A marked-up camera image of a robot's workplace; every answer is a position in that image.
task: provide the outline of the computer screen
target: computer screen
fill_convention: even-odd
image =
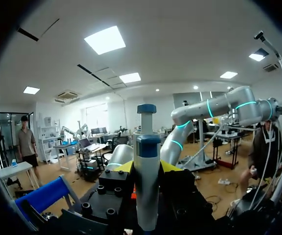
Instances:
[[[85,148],[85,147],[88,147],[89,145],[91,145],[91,142],[87,138],[79,140],[79,143],[80,143],[82,148]]]
[[[91,129],[91,134],[100,134],[100,129],[99,128],[94,128],[94,129]]]

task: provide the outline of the square ceiling panel light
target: square ceiling panel light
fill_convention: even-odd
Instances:
[[[124,82],[124,83],[129,83],[129,82],[138,82],[141,81],[140,75],[138,72],[119,76],[119,78]]]
[[[269,53],[267,51],[265,51],[263,48],[258,49],[256,52],[252,53],[251,55],[249,55],[249,57],[251,59],[254,59],[256,61],[261,61],[262,59],[264,59],[267,55],[269,55]]]
[[[261,61],[262,59],[265,58],[265,56],[263,56],[263,55],[257,55],[257,54],[251,54],[251,55],[249,55],[249,57],[250,57],[251,59],[256,60],[256,61]]]
[[[233,78],[234,76],[236,76],[238,73],[237,72],[225,72],[223,75],[221,75],[220,77],[221,78],[226,78],[226,79],[231,79]]]
[[[34,87],[26,87],[23,93],[26,94],[36,94],[40,89],[39,88],[34,88]]]
[[[126,47],[117,26],[107,28],[84,39],[98,55]]]

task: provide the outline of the person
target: person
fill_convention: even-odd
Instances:
[[[280,132],[270,120],[264,123],[254,137],[249,154],[249,168],[246,169],[240,177],[240,190],[242,196],[246,194],[249,186],[249,179],[262,179],[262,177],[266,179],[274,176],[277,168],[277,161],[282,152],[282,141],[279,138],[281,138]],[[266,171],[263,176],[268,157],[269,144],[271,144],[271,149]]]
[[[35,138],[32,131],[27,127],[28,117],[22,116],[22,127],[17,133],[17,144],[18,144],[18,152],[19,158],[32,165],[34,173],[39,181],[39,185],[42,185],[39,171],[37,169],[38,161],[38,153],[35,145]]]

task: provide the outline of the blue cap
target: blue cap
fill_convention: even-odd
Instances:
[[[156,106],[154,104],[140,104],[138,105],[137,113],[156,113]]]
[[[137,155],[143,158],[155,158],[158,155],[158,144],[161,139],[157,135],[137,137]]]

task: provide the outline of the window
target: window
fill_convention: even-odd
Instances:
[[[89,129],[106,127],[109,130],[107,104],[86,108],[86,118]]]

